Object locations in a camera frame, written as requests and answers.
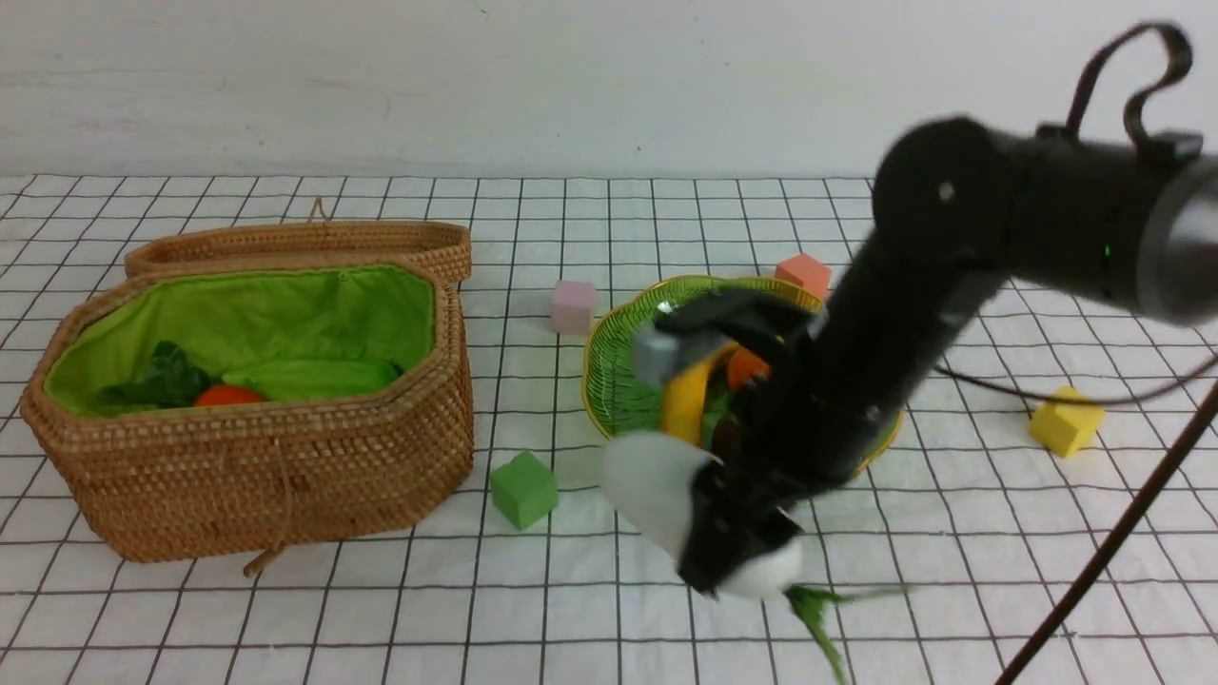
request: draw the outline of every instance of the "yellow cube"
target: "yellow cube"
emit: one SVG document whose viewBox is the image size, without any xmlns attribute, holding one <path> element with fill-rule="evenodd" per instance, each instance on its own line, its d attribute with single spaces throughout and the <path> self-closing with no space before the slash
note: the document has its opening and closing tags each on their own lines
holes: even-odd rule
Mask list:
<svg viewBox="0 0 1218 685">
<path fill-rule="evenodd" d="M 1054 397 L 1084 399 L 1068 385 L 1054 392 Z M 1095 438 L 1102 422 L 1104 407 L 1045 402 L 1033 412 L 1028 430 L 1050 452 L 1068 457 Z"/>
</svg>

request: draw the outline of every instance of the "pink cube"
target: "pink cube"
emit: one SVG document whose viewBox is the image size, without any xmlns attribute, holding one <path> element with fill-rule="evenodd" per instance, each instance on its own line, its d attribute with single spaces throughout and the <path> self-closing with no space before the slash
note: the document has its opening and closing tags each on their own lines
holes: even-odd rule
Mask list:
<svg viewBox="0 0 1218 685">
<path fill-rule="evenodd" d="M 596 306 L 596 285 L 583 280 L 559 280 L 554 284 L 551 328 L 560 335 L 587 335 Z"/>
</svg>

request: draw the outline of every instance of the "green bowl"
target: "green bowl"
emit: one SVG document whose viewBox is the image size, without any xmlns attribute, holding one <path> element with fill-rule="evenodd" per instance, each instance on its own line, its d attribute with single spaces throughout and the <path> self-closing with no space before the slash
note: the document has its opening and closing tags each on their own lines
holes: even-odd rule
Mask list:
<svg viewBox="0 0 1218 685">
<path fill-rule="evenodd" d="M 723 279 L 711 275 L 680 275 L 663 280 L 630 302 L 614 307 L 593 325 L 583 349 L 583 407 L 602 435 L 613 438 L 632 430 L 659 430 L 663 391 L 635 379 L 631 366 L 635 333 L 665 307 L 681 306 L 722 285 L 772 293 L 811 312 L 822 307 L 815 295 L 790 283 L 772 278 Z M 721 374 L 713 377 L 708 386 L 703 416 L 704 446 L 709 445 L 710 434 L 727 405 L 727 384 L 717 375 Z M 860 473 L 892 445 L 903 422 L 904 416 L 898 413 L 888 430 L 876 440 L 859 468 Z"/>
</svg>

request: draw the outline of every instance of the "foam block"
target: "foam block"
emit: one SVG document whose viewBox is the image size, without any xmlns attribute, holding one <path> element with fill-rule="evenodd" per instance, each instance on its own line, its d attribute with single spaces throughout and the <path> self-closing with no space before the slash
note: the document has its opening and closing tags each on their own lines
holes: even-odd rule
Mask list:
<svg viewBox="0 0 1218 685">
<path fill-rule="evenodd" d="M 532 452 L 520 452 L 491 472 L 491 501 L 516 530 L 524 530 L 558 506 L 558 483 Z"/>
<path fill-rule="evenodd" d="M 1083 399 L 1071 386 L 1063 386 L 1054 397 Z M 1045 402 L 1032 413 L 1028 431 L 1058 457 L 1068 457 L 1091 441 L 1104 422 L 1104 407 L 1058 405 Z"/>
<path fill-rule="evenodd" d="M 596 306 L 596 285 L 585 280 L 559 280 L 554 285 L 551 328 L 560 335 L 587 335 L 592 328 L 592 310 Z"/>
<path fill-rule="evenodd" d="M 798 285 L 822 302 L 828 297 L 831 275 L 829 267 L 804 254 L 783 261 L 773 269 L 776 279 Z"/>
</svg>

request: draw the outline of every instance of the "basket drawstring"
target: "basket drawstring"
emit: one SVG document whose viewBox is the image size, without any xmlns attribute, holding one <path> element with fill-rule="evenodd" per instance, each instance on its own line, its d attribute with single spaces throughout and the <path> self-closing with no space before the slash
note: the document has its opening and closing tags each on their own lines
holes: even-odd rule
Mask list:
<svg viewBox="0 0 1218 685">
<path fill-rule="evenodd" d="M 284 522 L 279 528 L 279 535 L 275 538 L 274 544 L 267 547 L 262 553 L 253 558 L 250 563 L 245 564 L 245 577 L 253 578 L 263 572 L 270 562 L 279 558 L 279 555 L 284 553 L 284 541 L 287 539 L 287 531 L 292 525 L 292 483 L 291 478 L 287 475 L 287 460 L 284 458 L 283 450 L 279 449 L 279 440 L 273 441 L 275 462 L 279 464 L 279 474 L 284 481 Z"/>
<path fill-rule="evenodd" d="M 322 202 L 320 195 L 313 197 L 313 207 L 308 211 L 307 223 L 313 223 L 313 217 L 318 215 L 322 215 L 322 223 L 330 223 L 330 215 L 325 213 L 325 205 Z"/>
</svg>

